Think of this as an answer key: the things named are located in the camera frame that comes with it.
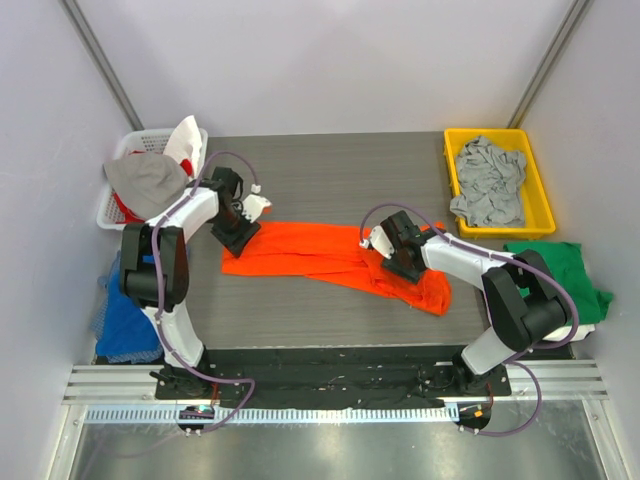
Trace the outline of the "orange t shirt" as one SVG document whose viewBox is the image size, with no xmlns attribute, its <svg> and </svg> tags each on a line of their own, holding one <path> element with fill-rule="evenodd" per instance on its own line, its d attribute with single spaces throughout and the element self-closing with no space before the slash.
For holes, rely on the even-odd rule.
<svg viewBox="0 0 640 480">
<path fill-rule="evenodd" d="M 240 257 L 222 254 L 221 272 L 245 277 L 304 277 L 444 316 L 453 293 L 444 273 L 426 271 L 414 285 L 382 268 L 383 257 L 359 246 L 359 228 L 321 223 L 266 222 Z"/>
</svg>

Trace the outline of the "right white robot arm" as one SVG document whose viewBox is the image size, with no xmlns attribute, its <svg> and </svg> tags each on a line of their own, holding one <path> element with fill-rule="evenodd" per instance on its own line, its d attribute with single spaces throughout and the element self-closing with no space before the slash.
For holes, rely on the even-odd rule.
<svg viewBox="0 0 640 480">
<path fill-rule="evenodd" d="M 533 250 L 507 254 L 437 228 L 423 230 L 404 210 L 374 227 L 368 242 L 382 256 L 384 269 L 411 284 L 418 284 L 427 271 L 437 271 L 482 292 L 491 326 L 452 359 L 451 380 L 462 394 L 483 390 L 504 361 L 577 322 L 569 294 Z"/>
</svg>

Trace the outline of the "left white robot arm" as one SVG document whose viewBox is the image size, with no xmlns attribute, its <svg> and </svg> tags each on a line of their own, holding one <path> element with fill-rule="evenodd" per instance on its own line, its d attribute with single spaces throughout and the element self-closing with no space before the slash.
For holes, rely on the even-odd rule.
<svg viewBox="0 0 640 480">
<path fill-rule="evenodd" d="M 242 255 L 271 207 L 262 187 L 228 167 L 192 181 L 161 213 L 122 233 L 119 288 L 151 322 L 163 349 L 158 386 L 177 398 L 200 399 L 213 387 L 207 350 L 186 306 L 190 284 L 187 247 L 204 225 L 232 257 Z"/>
</svg>

